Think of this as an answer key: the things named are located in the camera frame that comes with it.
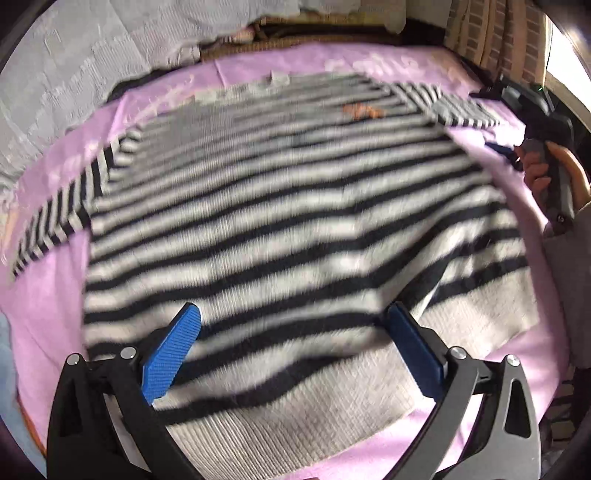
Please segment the person's right hand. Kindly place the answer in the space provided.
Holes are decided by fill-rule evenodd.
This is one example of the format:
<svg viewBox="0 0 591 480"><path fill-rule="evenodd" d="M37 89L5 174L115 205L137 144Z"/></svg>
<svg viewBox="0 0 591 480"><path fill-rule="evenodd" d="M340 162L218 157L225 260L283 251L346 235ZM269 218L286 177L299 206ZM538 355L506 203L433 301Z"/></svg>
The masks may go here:
<svg viewBox="0 0 591 480"><path fill-rule="evenodd" d="M539 153L524 149L525 143L514 147L514 152L521 161L524 182L530 189L540 210L546 214L545 196L552 183L549 165L541 159ZM583 166L577 157L566 147L547 141L549 153L565 168L570 178L571 197L575 213L580 218L590 220L590 183Z"/></svg>

